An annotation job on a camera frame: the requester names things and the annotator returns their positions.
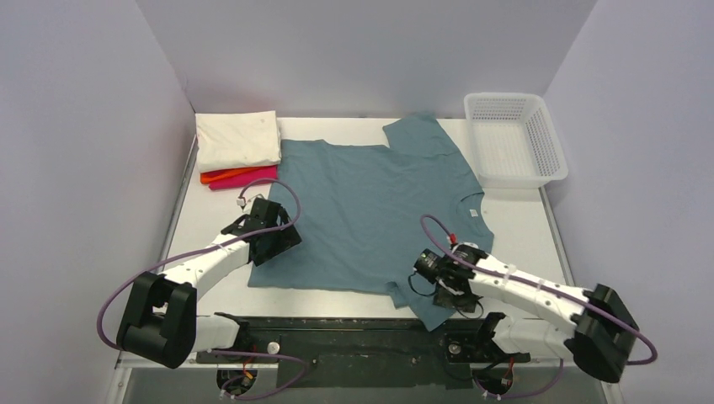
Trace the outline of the blue-grey t shirt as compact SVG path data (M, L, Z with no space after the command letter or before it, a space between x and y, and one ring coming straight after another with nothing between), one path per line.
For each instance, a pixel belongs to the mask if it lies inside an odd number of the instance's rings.
M450 317L427 296L428 283L413 277L429 247L419 220L431 214L458 240L491 251L483 189L434 117L411 115L383 130L386 145L283 141L269 198L286 207L300 200L301 243L255 267L250 287L389 295L430 330Z

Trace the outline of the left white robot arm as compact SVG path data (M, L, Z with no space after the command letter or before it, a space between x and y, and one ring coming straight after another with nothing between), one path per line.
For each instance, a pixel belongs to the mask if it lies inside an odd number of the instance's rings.
M131 282L116 343L119 349L170 369L191 354L218 349L229 361L244 360L251 338L243 323L227 314L201 315L200 299L228 274L255 267L301 243L287 209L257 196L212 242L180 257L180 263L155 274L145 271Z

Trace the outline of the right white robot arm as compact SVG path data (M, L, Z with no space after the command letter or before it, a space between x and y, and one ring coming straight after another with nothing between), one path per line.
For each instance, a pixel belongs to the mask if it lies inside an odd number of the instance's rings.
M499 300L528 313L523 319L488 315L476 338L482 358L559 358L573 361L597 380L621 380L639 327L612 288L599 284L587 290L553 283L504 263L473 243L455 244L443 256L425 249L413 271L454 297Z

